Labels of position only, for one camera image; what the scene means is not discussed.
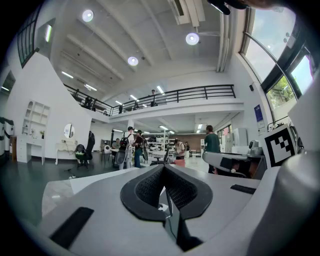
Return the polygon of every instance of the black office chair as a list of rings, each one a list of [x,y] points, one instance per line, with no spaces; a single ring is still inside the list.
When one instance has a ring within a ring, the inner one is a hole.
[[[166,148],[166,152],[165,152],[165,155],[163,157],[163,161],[160,161],[160,157],[156,157],[156,161],[152,161],[150,166],[155,166],[155,165],[165,165],[167,164],[167,159],[168,159],[168,155],[169,155],[169,145],[167,145],[167,148]]]

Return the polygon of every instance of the white wall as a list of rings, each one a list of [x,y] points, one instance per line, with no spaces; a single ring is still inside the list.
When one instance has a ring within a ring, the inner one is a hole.
[[[5,117],[5,107],[8,101],[8,95],[6,93],[0,92],[0,117]]]
[[[110,90],[101,101],[107,102],[108,100],[118,96],[124,92],[134,88],[143,88],[148,84],[154,84],[157,87],[157,83],[167,80],[172,77],[181,76],[190,73],[199,73],[206,71],[216,70],[217,58],[198,58],[192,61],[175,60],[166,63],[149,66],[143,69],[138,69],[132,75],[127,76],[121,80],[114,90]]]
[[[204,71],[171,77],[164,83],[166,83],[168,91],[174,91],[199,86],[230,85],[233,82],[226,73]]]
[[[65,137],[64,128],[69,123],[75,128],[74,137],[78,143],[87,146],[91,117],[67,91],[49,59],[39,53],[31,57],[16,77],[5,106],[5,117],[14,121],[15,135],[22,134],[23,119],[30,100],[51,108],[45,131],[46,158],[56,158],[56,143]],[[74,159],[75,156],[64,151],[59,153],[59,158]]]
[[[271,110],[268,104],[267,97],[263,92],[260,83],[254,73],[242,58],[239,53],[233,54],[228,75],[234,84],[234,93],[237,99],[244,101],[243,121],[239,122],[241,116],[236,119],[236,124],[243,125],[247,129],[248,141],[258,140],[258,125],[254,107],[260,105],[264,120],[264,125],[272,122]],[[251,91],[249,86],[252,85],[254,91]]]

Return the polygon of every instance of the ceiling beam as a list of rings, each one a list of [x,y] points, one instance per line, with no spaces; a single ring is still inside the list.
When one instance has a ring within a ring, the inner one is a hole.
[[[146,0],[140,0],[141,4],[143,5],[143,7],[145,8],[146,12],[150,15],[156,29],[158,30],[162,40],[163,40],[163,43],[164,43],[164,46],[165,48],[167,49],[168,51],[168,54],[170,56],[170,59],[173,60],[174,59],[174,54],[173,52],[169,49],[168,45],[169,45],[169,42],[167,40],[167,37],[165,35],[165,32],[164,30],[162,29],[162,27],[160,26],[156,16],[154,15],[154,13],[152,12],[151,8],[149,7],[148,3]]]
[[[105,42],[119,57],[128,64],[128,56],[104,31],[98,27],[94,27],[93,23],[85,22],[81,19],[78,19],[83,25],[90,29],[94,34],[96,34],[103,42]],[[136,72],[137,68],[135,66],[129,65],[129,67]]]
[[[80,68],[86,70],[87,72],[89,72],[90,74],[92,74],[95,78],[99,79],[103,84],[108,85],[110,88],[113,86],[113,84],[104,81],[102,75],[100,75],[98,72],[95,72],[93,69],[91,69],[87,65],[83,64],[81,61],[79,61],[78,59],[74,58],[69,53],[67,53],[67,52],[62,50],[60,52],[60,55],[63,58],[67,59],[68,61],[72,62],[73,64],[76,64],[78,67],[80,67]]]
[[[87,54],[89,54],[92,58],[98,61],[102,66],[104,66],[107,70],[116,75],[119,79],[123,80],[124,76],[118,72],[110,63],[105,61],[102,57],[100,57],[96,52],[94,52],[91,48],[83,44],[80,40],[75,38],[72,34],[68,34],[66,38],[72,42],[74,45],[78,46],[80,49],[84,50]]]
[[[133,33],[133,30],[130,28],[130,24],[125,21],[122,15],[116,9],[107,4],[105,0],[96,1],[115,19],[116,22],[119,23],[119,25],[124,29],[124,31],[131,37],[136,46],[142,52],[145,59],[149,62],[150,66],[154,65],[155,62],[152,56],[148,53],[142,40],[136,34]]]
[[[175,133],[178,132],[177,129],[175,129],[171,124],[169,124],[166,120],[164,120],[162,117],[157,118],[164,126],[169,127],[170,131],[174,131]]]
[[[158,132],[161,132],[161,129],[160,128],[156,128],[156,127],[152,127],[152,126],[149,126],[143,122],[139,122],[139,121],[136,121],[134,120],[134,123],[137,124],[137,125],[140,125],[140,126],[143,126],[143,127],[146,127],[148,129],[150,129],[150,131],[158,131]]]

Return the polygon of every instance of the column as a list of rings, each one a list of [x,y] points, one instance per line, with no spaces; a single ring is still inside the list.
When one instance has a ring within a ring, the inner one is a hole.
[[[133,119],[129,119],[128,120],[128,125],[127,125],[127,128],[126,128],[126,132],[128,131],[128,127],[133,127],[135,128],[135,122]]]

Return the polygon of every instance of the table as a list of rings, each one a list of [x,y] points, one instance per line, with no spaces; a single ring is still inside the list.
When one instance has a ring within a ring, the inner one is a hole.
[[[41,147],[41,160],[44,164],[45,156],[45,140],[42,138],[32,138],[27,135],[19,135],[16,140],[16,160],[22,163],[28,163],[31,159],[31,146]]]
[[[74,152],[76,151],[77,145],[74,143],[56,143],[55,144],[55,165],[58,164],[58,151],[67,151],[67,152]]]

